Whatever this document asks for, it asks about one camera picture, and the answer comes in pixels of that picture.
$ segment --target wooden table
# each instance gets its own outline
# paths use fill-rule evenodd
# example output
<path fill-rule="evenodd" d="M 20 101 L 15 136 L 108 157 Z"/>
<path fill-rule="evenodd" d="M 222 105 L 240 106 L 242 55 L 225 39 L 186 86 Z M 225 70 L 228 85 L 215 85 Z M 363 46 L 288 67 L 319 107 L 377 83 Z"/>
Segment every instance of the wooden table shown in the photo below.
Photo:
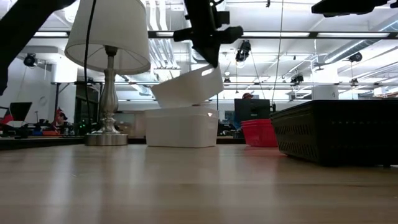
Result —
<path fill-rule="evenodd" d="M 398 168 L 320 167 L 224 145 L 0 152 L 4 224 L 398 223 Z"/>

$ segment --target black cable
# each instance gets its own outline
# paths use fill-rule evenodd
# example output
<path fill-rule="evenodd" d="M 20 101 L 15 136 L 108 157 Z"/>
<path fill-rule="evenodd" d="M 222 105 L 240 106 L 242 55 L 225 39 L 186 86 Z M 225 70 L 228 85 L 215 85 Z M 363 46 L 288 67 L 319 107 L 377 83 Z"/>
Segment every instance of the black cable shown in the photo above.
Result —
<path fill-rule="evenodd" d="M 90 43 L 90 32 L 91 32 L 91 24 L 93 23 L 93 17 L 95 12 L 95 6 L 97 4 L 97 0 L 93 0 L 93 6 L 91 7 L 90 18 L 88 19 L 88 27 L 87 27 L 87 36 L 86 36 L 86 49 L 85 49 L 85 94 L 87 101 L 87 113 L 88 113 L 88 129 L 89 133 L 91 133 L 91 115 L 90 115 L 90 102 L 88 101 L 88 89 L 87 89 L 87 60 L 88 60 L 88 44 Z"/>

